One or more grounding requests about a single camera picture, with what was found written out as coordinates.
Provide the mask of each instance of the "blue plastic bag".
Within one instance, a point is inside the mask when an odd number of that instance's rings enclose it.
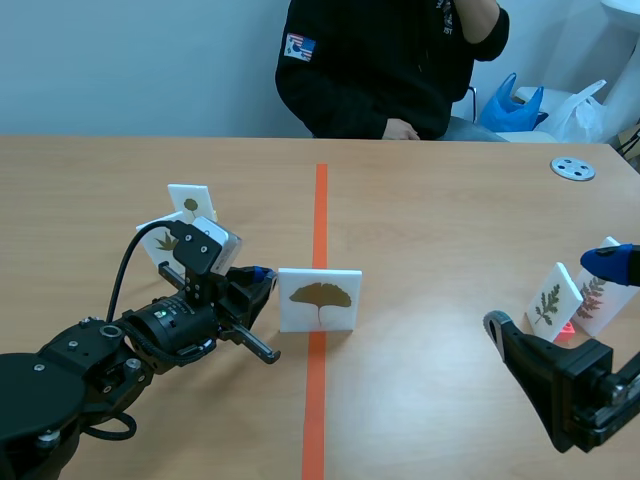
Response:
[[[536,126],[544,87],[528,103],[516,103],[511,99],[516,78],[515,73],[509,75],[482,111],[480,123],[492,132],[529,132]]]

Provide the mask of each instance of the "ginkgo leaf card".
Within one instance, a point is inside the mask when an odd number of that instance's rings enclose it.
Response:
[[[206,185],[168,185],[169,195],[176,212],[182,211],[185,222],[192,223],[198,217],[205,217],[214,222],[218,221],[218,215],[213,209],[209,187]]]
[[[184,213],[182,212],[172,213],[171,215],[167,215],[166,217],[158,218],[153,221],[157,222],[158,220],[167,220],[171,222],[180,220],[186,223]],[[149,223],[151,222],[138,225],[136,227],[136,230],[140,231],[142,227],[148,225]],[[144,237],[142,237],[141,243],[156,267],[162,262],[169,262],[169,266],[177,273],[179,273],[180,275],[184,273],[184,267],[180,263],[178,263],[175,258],[173,258],[173,249],[175,248],[178,241],[171,236],[171,234],[169,233],[169,229],[156,228],[155,230],[151,230]]]
[[[613,238],[607,237],[600,248],[619,247]],[[587,270],[582,270],[576,279],[584,302],[573,317],[592,337],[598,335],[604,327],[629,303],[638,293],[637,287],[625,287],[594,277]]]
[[[356,328],[362,272],[281,268],[281,332],[335,332]]]
[[[527,310],[533,333],[553,342],[581,304],[578,287],[565,266],[556,263]]]

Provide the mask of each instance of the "metal plate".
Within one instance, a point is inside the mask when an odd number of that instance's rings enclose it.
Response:
[[[586,182],[596,176],[596,170],[584,160],[559,157],[551,162],[551,170],[574,182]]]

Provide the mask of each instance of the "orange tape line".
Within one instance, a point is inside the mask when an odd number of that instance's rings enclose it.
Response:
[[[313,268],[327,268],[326,164],[316,166],[316,199],[313,220]],[[304,412],[302,480],[324,480],[324,426],[327,334],[309,335],[307,403]]]

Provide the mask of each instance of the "fern leaf card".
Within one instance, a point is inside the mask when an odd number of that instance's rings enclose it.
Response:
[[[185,222],[185,216],[182,212],[176,212],[172,213],[171,215],[167,215],[166,217],[153,220],[153,222],[157,222],[159,220],[167,220],[170,222],[180,220],[182,222]],[[138,225],[136,227],[136,230],[140,231],[141,228],[148,225],[149,223],[151,222]],[[144,237],[142,237],[140,243],[142,243],[142,246],[146,250],[149,257],[151,257],[151,260],[156,267],[162,262],[169,262],[169,266],[177,273],[179,273],[180,275],[184,273],[184,267],[180,263],[178,263],[175,258],[173,258],[173,249],[175,248],[178,241],[171,236],[167,228],[156,228],[155,230],[151,230]]]
[[[278,282],[281,332],[355,329],[362,272],[281,268]]]
[[[527,310],[533,333],[553,342],[581,304],[582,295],[567,269],[556,263]]]
[[[607,237],[600,248],[619,247],[613,238]],[[573,317],[589,335],[598,335],[614,317],[638,293],[637,287],[625,287],[594,277],[582,270],[576,280],[584,302]]]

